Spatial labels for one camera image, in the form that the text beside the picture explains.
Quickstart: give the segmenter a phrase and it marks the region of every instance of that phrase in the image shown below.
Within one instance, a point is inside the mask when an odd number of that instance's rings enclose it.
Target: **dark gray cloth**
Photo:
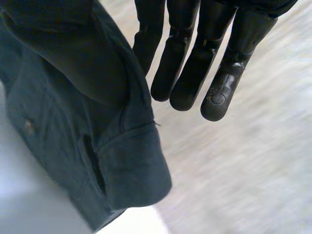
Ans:
[[[171,178],[143,71],[98,2],[93,13],[123,58],[130,96],[122,110],[84,96],[59,70],[15,40],[2,21],[0,80],[11,124],[96,232],[127,208],[163,199]]]

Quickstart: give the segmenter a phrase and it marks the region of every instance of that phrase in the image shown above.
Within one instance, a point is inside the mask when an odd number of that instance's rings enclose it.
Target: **blurred floor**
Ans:
[[[128,41],[134,0],[103,0]],[[258,46],[226,117],[153,102],[174,187],[158,208],[173,234],[312,234],[312,1],[299,0]],[[169,34],[147,77],[151,85]]]

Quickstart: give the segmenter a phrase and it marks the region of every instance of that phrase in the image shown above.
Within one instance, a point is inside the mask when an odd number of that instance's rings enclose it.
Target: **fingertip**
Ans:
[[[217,104],[212,102],[210,98],[205,98],[200,107],[201,115],[209,121],[216,122],[225,116],[228,110],[226,102]]]

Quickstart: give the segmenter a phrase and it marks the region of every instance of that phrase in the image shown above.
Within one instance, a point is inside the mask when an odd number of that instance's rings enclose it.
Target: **gloved hand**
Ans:
[[[257,45],[297,0],[167,0],[170,35],[151,94],[170,99],[173,108],[189,110],[234,18],[231,37],[218,72],[202,102],[201,114],[218,121],[226,114],[234,91]],[[133,50],[147,74],[162,37],[165,0],[135,0],[139,32]],[[197,38],[182,73],[199,10]]]

